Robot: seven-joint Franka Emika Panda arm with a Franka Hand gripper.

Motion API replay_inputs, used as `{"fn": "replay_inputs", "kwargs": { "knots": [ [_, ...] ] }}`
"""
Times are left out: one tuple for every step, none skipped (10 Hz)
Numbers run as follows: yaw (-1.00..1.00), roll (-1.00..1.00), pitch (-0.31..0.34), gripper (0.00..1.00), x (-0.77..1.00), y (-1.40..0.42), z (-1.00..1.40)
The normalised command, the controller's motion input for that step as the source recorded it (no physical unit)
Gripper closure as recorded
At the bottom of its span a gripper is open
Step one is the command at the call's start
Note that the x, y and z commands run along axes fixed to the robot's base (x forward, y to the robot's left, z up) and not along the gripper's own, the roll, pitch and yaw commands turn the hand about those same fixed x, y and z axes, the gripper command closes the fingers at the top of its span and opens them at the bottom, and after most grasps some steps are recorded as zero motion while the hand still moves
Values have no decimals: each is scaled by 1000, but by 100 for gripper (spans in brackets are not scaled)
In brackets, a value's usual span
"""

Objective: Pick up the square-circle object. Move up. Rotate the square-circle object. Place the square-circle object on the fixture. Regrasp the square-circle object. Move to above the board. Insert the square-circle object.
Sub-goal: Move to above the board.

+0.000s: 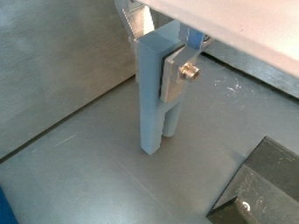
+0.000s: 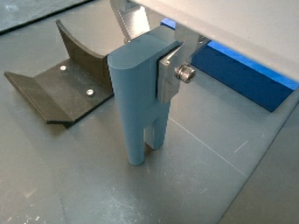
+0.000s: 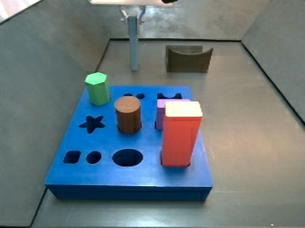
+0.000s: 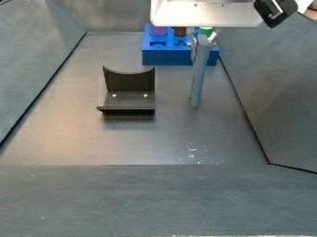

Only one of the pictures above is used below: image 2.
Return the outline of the gripper metal right finger with screw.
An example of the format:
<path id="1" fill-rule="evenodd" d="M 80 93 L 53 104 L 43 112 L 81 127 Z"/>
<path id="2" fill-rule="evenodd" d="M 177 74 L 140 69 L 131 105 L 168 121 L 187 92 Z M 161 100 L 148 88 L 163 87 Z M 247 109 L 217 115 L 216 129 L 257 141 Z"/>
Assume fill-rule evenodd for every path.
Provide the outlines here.
<path id="1" fill-rule="evenodd" d="M 195 77 L 191 68 L 192 55 L 209 43 L 192 29 L 177 24 L 173 38 L 179 45 L 160 58 L 157 72 L 157 99 L 167 103 L 179 93 L 180 82 L 189 83 Z"/>

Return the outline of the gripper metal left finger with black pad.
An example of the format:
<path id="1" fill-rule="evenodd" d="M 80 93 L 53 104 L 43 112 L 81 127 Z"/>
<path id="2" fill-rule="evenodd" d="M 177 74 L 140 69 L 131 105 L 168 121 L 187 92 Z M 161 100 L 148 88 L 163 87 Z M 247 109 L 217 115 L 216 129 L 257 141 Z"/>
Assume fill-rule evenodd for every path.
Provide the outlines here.
<path id="1" fill-rule="evenodd" d="M 132 0 L 109 0 L 109 4 L 128 43 L 149 31 L 145 7 Z"/>

